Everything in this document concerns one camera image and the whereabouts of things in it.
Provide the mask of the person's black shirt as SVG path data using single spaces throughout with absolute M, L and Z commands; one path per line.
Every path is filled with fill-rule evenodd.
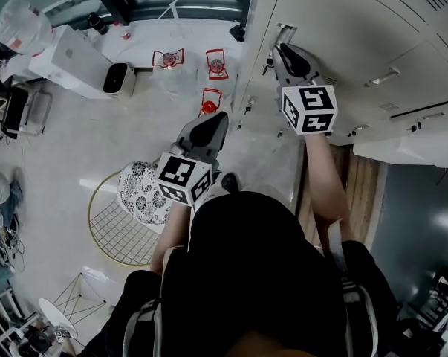
M 162 275 L 138 270 L 100 333 L 91 357 L 258 357 L 259 345 L 315 357 L 381 353 L 396 303 L 372 255 L 342 243 L 351 283 L 306 239 L 275 199 L 243 191 L 212 199 L 172 251 Z

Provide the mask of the white cardboard box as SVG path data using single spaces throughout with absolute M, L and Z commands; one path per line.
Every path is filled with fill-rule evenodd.
M 83 97 L 105 100 L 103 86 L 111 62 L 83 33 L 68 25 L 55 29 L 52 45 L 30 59 L 28 69 Z

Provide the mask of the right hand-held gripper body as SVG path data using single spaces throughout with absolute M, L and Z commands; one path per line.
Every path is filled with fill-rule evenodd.
M 309 80 L 279 80 L 280 111 L 297 135 L 331 132 L 338 106 L 332 85 L 316 74 Z

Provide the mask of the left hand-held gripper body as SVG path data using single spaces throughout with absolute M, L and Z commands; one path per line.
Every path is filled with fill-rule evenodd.
M 215 147 L 186 149 L 172 143 L 160 157 L 155 181 L 165 198 L 187 206 L 199 204 L 215 182 L 218 154 Z

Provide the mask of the white round side table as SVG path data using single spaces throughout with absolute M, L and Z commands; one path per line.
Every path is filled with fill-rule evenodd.
M 39 308 L 46 319 L 54 327 L 64 329 L 72 338 L 79 335 L 77 325 L 106 304 L 107 301 L 95 291 L 82 272 L 55 299 L 39 299 Z

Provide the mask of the large white box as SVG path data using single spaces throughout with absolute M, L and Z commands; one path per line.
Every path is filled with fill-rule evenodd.
M 448 168 L 448 132 L 415 133 L 353 145 L 355 155 L 387 164 L 429 165 Z

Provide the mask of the clear plastic bag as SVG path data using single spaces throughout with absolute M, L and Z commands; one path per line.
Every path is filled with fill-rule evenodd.
M 9 0 L 0 12 L 0 43 L 17 54 L 35 56 L 53 44 L 48 17 L 28 0 Z

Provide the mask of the person's left forearm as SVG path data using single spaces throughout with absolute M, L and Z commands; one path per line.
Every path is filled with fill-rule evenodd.
M 149 270 L 162 275 L 164 256 L 168 249 L 184 246 L 189 241 L 191 207 L 173 202 L 164 229 L 156 243 Z

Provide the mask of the beige bin black opening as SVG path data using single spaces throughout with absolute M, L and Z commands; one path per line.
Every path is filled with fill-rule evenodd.
M 113 98 L 130 98 L 134 93 L 137 75 L 126 62 L 111 65 L 105 78 L 103 92 Z

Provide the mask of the black chair metal frame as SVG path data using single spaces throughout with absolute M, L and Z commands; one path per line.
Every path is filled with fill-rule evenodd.
M 53 95 L 43 88 L 12 87 L 8 93 L 1 131 L 13 140 L 20 135 L 36 137 L 43 134 L 52 102 Z M 44 108 L 41 121 L 33 122 L 33 110 L 41 108 Z

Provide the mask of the black metal stand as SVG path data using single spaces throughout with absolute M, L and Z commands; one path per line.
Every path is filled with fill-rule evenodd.
M 442 266 L 434 275 L 434 283 L 426 300 L 420 304 L 406 303 L 404 316 L 398 320 L 403 340 L 409 351 L 423 357 L 439 357 L 446 345 L 443 334 L 448 331 L 448 267 Z

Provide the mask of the water jug with red cap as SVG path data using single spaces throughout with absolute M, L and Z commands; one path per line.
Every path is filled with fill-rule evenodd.
M 204 88 L 198 117 L 217 112 L 221 106 L 221 97 L 221 90 Z

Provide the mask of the wooden plank platform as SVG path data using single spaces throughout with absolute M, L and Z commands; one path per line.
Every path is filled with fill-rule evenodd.
M 321 249 L 316 223 L 311 209 L 307 154 L 300 148 L 302 159 L 299 187 L 293 195 L 296 214 L 305 238 Z M 355 155 L 351 146 L 331 146 L 331 154 L 345 189 L 350 209 L 350 226 L 355 238 L 370 249 L 374 242 L 383 203 L 387 166 L 370 158 Z

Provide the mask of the person's right forearm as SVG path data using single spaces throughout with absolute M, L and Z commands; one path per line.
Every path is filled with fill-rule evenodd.
M 322 133 L 306 135 L 305 148 L 311 207 L 321 246 L 328 251 L 328 229 L 336 221 L 340 223 L 342 241 L 354 238 L 348 201 L 326 136 Z

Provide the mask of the person's black shoe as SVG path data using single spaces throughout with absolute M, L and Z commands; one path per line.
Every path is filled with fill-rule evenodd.
M 228 193 L 238 193 L 239 183 L 235 173 L 227 173 L 221 180 L 221 187 Z

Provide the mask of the floral patterned cushion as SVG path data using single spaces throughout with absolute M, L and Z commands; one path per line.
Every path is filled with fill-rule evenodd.
M 155 181 L 158 163 L 134 161 L 120 172 L 117 199 L 122 209 L 143 225 L 165 225 L 171 209 Z

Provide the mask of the small bottle red label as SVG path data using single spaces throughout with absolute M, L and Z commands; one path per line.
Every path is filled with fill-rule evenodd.
M 119 21 L 114 22 L 114 29 L 123 40 L 130 39 L 131 34 L 130 34 L 128 28 L 125 25 L 123 25 L 122 23 L 120 23 Z

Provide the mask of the white metal rack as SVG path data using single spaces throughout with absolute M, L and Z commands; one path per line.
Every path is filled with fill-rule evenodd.
M 38 312 L 23 314 L 11 288 L 0 292 L 0 357 L 12 357 L 10 344 L 22 341 L 28 327 L 39 318 Z

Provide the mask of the black flask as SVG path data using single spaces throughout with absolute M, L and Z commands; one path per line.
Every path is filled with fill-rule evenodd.
M 99 35 L 104 36 L 108 33 L 108 26 L 95 12 L 88 15 L 87 22 L 88 26 L 98 32 Z

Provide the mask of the grey locker door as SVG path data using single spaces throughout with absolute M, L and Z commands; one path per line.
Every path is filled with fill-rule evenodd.
M 294 29 L 279 44 L 307 51 L 321 76 L 347 89 L 376 77 L 420 42 L 410 24 L 377 0 L 278 0 L 272 19 Z

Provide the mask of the grey metal locker cabinet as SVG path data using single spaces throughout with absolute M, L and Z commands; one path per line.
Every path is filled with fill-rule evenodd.
M 448 0 L 272 0 L 258 8 L 253 70 L 238 124 L 291 136 L 279 107 L 273 47 L 302 48 L 334 88 L 335 144 L 448 131 Z

